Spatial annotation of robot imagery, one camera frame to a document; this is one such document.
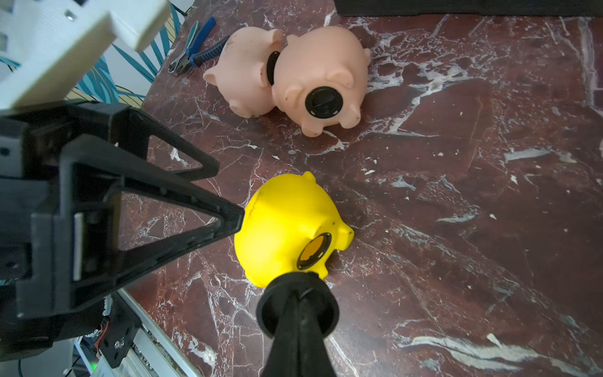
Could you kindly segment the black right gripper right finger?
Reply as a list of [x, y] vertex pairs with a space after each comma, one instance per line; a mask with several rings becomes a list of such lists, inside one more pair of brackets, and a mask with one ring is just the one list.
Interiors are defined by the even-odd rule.
[[303, 298], [299, 303], [299, 376], [336, 377], [333, 366], [324, 345], [322, 331], [309, 300]]

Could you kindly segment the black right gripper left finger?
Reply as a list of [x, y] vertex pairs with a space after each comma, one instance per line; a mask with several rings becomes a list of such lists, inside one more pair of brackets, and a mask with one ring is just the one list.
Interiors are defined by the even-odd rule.
[[295, 377], [299, 376], [299, 304], [298, 296], [291, 294], [287, 297], [282, 314], [279, 317], [270, 350], [262, 376], [266, 377]]

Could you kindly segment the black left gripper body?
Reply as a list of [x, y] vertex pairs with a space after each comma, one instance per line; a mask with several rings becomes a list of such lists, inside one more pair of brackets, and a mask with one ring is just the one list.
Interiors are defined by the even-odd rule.
[[30, 358], [80, 336], [77, 316], [117, 291], [117, 221], [75, 254], [60, 230], [61, 150], [90, 134], [119, 141], [119, 105], [40, 105], [1, 113], [1, 358]]

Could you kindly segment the black round plug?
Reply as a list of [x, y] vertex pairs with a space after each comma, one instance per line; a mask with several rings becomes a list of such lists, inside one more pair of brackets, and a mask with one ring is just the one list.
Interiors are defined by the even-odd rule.
[[266, 72], [267, 72], [267, 79], [268, 79], [270, 86], [274, 85], [274, 72], [275, 72], [275, 67], [276, 67], [276, 63], [277, 63], [279, 56], [280, 56], [279, 51], [273, 51], [269, 55], [269, 58], [267, 61]]
[[307, 94], [305, 106], [311, 116], [317, 119], [330, 119], [342, 110], [343, 98], [335, 88], [321, 86]]
[[256, 309], [260, 329], [273, 338], [284, 317], [287, 303], [301, 303], [304, 300], [312, 308], [322, 336], [326, 338], [333, 333], [339, 322], [339, 305], [330, 288], [316, 273], [303, 272], [279, 276], [264, 290]]

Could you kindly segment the light pink piggy bank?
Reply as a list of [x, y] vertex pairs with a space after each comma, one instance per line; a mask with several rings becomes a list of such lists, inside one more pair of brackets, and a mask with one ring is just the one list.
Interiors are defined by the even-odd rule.
[[275, 108], [269, 59], [283, 50], [284, 41], [279, 29], [240, 28], [229, 37], [218, 63], [205, 71], [204, 80], [218, 88], [237, 116], [265, 115]]

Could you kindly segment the yellow piggy bank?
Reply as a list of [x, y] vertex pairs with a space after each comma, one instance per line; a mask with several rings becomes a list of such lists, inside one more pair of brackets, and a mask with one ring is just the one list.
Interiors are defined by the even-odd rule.
[[333, 200], [307, 171], [278, 175], [262, 185], [245, 208], [234, 248], [246, 278], [266, 288], [287, 273], [325, 279], [326, 261], [334, 251], [345, 251], [353, 237]]

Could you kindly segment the dark pink piggy bank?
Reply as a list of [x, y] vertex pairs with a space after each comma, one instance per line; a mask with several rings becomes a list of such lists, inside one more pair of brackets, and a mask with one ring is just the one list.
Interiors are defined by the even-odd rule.
[[[371, 50], [346, 28], [329, 26], [288, 36], [274, 72], [276, 107], [309, 138], [336, 124], [345, 129], [356, 127], [361, 121], [371, 60]], [[335, 88], [343, 98], [342, 110], [330, 119], [317, 119], [306, 110], [307, 94], [321, 86]]]

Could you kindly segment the yellow black plastic toolbox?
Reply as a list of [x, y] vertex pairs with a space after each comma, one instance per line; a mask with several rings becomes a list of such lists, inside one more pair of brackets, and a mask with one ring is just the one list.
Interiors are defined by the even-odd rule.
[[346, 17], [394, 17], [422, 14], [482, 16], [601, 17], [601, 0], [335, 0]]

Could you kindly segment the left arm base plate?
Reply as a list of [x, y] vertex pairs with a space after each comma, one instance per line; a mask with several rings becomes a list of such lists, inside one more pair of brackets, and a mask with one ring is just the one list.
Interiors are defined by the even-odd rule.
[[98, 342], [100, 353], [112, 369], [121, 365], [133, 345], [141, 321], [118, 293], [111, 295], [111, 309], [105, 316], [105, 328]]

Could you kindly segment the blue handled pliers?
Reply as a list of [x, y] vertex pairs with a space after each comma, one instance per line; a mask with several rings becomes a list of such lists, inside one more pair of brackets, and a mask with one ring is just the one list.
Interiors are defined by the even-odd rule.
[[213, 46], [203, 48], [205, 41], [207, 40], [209, 34], [212, 32], [217, 22], [214, 17], [210, 17], [208, 21], [201, 27], [199, 32], [199, 37], [203, 42], [202, 46], [199, 49], [198, 53], [194, 53], [188, 58], [185, 58], [181, 55], [176, 58], [168, 67], [168, 72], [171, 75], [179, 76], [184, 75], [188, 71], [193, 68], [198, 68], [202, 64], [207, 61], [211, 61], [220, 56], [222, 50], [224, 49], [226, 42], [229, 40], [229, 36], [220, 39]]

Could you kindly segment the aluminium front rail frame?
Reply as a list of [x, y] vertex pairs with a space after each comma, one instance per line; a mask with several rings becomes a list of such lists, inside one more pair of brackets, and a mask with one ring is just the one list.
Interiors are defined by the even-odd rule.
[[201, 376], [186, 356], [176, 347], [165, 332], [125, 290], [120, 294], [141, 321], [133, 345], [121, 365], [112, 369], [98, 349], [98, 342], [105, 328], [105, 316], [111, 309], [111, 296], [105, 300], [104, 318], [100, 328], [89, 336], [74, 339], [77, 366], [83, 366], [89, 376]]

